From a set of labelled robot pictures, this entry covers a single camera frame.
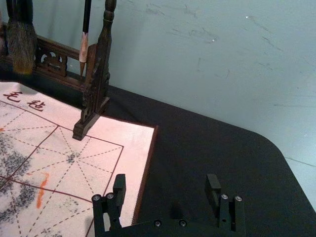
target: black tablecloth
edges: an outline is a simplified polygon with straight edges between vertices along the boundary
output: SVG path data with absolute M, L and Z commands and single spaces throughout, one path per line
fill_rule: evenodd
M 1 80 L 16 78 L 0 71 Z M 81 95 L 71 88 L 24 80 L 38 91 L 80 105 Z M 268 139 L 115 87 L 110 86 L 109 96 L 107 116 L 159 126 L 138 222 L 183 215 L 215 224 L 204 192 L 206 174 L 212 173 L 222 192 L 243 198 L 248 236 L 316 236 L 316 213 Z

